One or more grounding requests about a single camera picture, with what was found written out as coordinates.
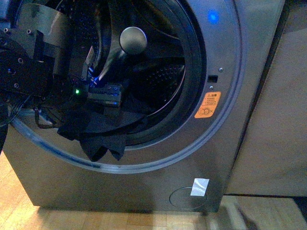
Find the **black cloth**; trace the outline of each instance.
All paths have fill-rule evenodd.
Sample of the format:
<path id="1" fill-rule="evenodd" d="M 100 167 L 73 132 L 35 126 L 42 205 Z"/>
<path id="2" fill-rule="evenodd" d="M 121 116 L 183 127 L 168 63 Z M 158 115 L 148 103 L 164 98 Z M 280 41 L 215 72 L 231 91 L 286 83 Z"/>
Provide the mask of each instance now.
<path id="1" fill-rule="evenodd" d="M 127 133 L 138 129 L 145 115 L 121 111 L 118 117 L 108 117 L 87 108 L 68 115 L 58 134 L 78 140 L 91 161 L 100 160 L 108 150 L 119 161 L 125 152 Z"/>
<path id="2" fill-rule="evenodd" d="M 8 107 L 6 104 L 0 102 L 0 122 L 8 118 Z M 8 133 L 8 125 L 0 127 L 0 153 L 2 151 L 6 135 Z"/>

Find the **washing machine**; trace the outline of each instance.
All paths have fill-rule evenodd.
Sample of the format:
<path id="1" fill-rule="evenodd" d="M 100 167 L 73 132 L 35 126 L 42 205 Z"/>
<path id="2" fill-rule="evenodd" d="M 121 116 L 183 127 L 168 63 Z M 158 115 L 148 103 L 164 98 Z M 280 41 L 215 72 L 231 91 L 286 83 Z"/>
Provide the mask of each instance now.
<path id="1" fill-rule="evenodd" d="M 218 210 L 284 0 L 0 3 L 5 9 L 1 29 L 12 35 L 14 29 L 29 36 L 43 34 L 45 57 L 60 56 L 64 46 L 73 44 L 69 61 L 64 55 L 54 64 L 54 78 L 66 72 L 80 80 L 90 73 L 93 89 L 101 90 L 95 85 L 110 78 L 105 90 L 115 91 L 129 79 L 121 111 L 114 106 L 119 101 L 111 100 L 105 113 L 125 113 L 122 120 L 129 124 L 142 118 L 128 131 L 123 124 L 111 130 L 112 136 L 103 134 L 101 147 L 95 139 L 98 131 L 76 138 L 70 128 L 116 125 L 108 118 L 74 110 L 71 123 L 67 119 L 53 126 L 61 120 L 59 111 L 25 107 L 12 121 L 3 150 L 35 206 Z M 89 68 L 92 57 L 96 62 Z M 99 101 L 97 91 L 90 90 L 86 95 Z M 74 97 L 82 99 L 83 91 L 74 86 Z M 53 103 L 60 106 L 66 97 L 65 92 L 59 95 Z M 40 100 L 48 104 L 49 99 Z"/>

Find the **white label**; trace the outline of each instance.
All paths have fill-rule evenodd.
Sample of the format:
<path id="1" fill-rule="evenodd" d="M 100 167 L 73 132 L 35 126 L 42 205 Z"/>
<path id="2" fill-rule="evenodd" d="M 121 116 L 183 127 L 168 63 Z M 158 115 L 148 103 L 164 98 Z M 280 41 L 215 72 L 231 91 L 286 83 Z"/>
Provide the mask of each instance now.
<path id="1" fill-rule="evenodd" d="M 195 178 L 191 196 L 205 196 L 209 179 Z"/>

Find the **orange warning label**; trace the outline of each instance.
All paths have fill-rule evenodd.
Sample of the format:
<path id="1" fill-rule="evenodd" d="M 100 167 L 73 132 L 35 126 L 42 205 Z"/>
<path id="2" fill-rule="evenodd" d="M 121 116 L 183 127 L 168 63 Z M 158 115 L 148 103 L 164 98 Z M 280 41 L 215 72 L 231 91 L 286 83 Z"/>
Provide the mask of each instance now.
<path id="1" fill-rule="evenodd" d="M 219 103 L 221 95 L 222 95 L 221 92 L 208 92 L 208 93 L 206 93 L 205 98 L 203 99 L 203 101 L 201 103 L 200 109 L 195 114 L 195 118 L 211 117 L 215 112 L 215 109 L 216 109 L 216 107 Z"/>

